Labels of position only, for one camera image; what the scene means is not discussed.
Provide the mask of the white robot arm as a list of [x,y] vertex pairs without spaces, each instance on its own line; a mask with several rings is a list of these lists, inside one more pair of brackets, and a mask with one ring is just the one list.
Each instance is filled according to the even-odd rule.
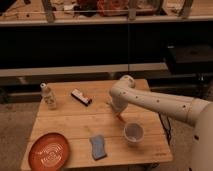
[[134,104],[194,128],[189,171],[213,171],[213,102],[200,98],[138,90],[130,75],[122,76],[109,90],[117,115]]

